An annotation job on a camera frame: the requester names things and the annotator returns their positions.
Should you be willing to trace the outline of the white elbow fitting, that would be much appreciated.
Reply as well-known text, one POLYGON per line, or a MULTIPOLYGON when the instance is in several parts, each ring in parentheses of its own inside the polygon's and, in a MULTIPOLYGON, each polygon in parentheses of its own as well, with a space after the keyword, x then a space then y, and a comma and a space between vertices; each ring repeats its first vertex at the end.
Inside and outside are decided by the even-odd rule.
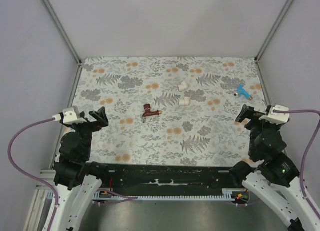
POLYGON ((184 97, 179 101, 179 106, 184 107, 188 106, 191 103, 191 98, 190 97, 184 97))

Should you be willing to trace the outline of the white elbow fitting far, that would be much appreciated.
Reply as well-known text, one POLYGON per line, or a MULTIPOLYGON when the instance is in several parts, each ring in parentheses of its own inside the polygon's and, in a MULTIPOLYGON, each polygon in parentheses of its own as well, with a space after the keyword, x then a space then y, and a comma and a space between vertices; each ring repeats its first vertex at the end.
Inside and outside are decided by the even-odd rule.
POLYGON ((189 84, 186 81, 182 81, 181 84, 178 85, 178 90, 180 92, 184 92, 189 88, 189 84))

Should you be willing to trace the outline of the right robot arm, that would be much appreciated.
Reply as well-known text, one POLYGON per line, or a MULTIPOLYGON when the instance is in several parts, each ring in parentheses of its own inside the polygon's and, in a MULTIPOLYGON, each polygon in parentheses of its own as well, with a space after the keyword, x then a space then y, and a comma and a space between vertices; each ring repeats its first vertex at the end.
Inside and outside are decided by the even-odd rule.
POLYGON ((282 220, 289 231, 318 231, 320 208, 305 186, 306 157, 320 128, 317 126, 302 157, 301 167, 284 154, 287 144, 280 133, 291 114, 319 114, 317 110, 289 110, 281 105, 269 105, 265 113, 243 105, 237 123, 248 119, 250 132, 248 155, 257 168, 244 161, 230 169, 229 182, 235 188, 244 187, 254 193, 282 220))

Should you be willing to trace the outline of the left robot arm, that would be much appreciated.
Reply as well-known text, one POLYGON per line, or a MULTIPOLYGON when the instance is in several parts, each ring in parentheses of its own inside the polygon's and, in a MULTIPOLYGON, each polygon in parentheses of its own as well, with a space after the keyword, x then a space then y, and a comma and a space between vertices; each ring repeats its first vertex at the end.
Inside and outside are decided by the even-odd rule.
POLYGON ((72 129, 60 140, 59 161, 53 166, 53 200, 44 230, 77 231, 98 188, 110 183, 105 164, 89 162, 93 133, 109 125, 105 107, 90 111, 89 121, 76 106, 53 116, 63 126, 72 129))

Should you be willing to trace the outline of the blue plastic water faucet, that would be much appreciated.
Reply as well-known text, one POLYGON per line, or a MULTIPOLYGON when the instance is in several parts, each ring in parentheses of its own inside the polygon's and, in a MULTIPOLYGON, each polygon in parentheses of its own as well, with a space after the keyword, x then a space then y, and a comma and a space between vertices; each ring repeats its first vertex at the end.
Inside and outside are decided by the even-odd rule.
POLYGON ((243 85, 239 85, 233 95, 235 98, 239 98, 240 96, 244 96, 247 100, 251 101, 253 99, 253 97, 244 89, 243 85))

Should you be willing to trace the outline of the brown plastic water faucet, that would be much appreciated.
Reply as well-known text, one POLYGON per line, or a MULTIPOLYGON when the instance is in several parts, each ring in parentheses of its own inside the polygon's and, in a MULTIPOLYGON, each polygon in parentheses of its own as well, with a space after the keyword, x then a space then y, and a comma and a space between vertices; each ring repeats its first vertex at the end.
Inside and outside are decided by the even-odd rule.
POLYGON ((145 104, 143 106, 144 109, 144 113, 142 114, 142 122, 145 123, 147 120, 147 117, 151 117, 151 116, 159 116, 162 111, 157 110, 157 111, 152 111, 151 110, 151 105, 150 104, 145 104))

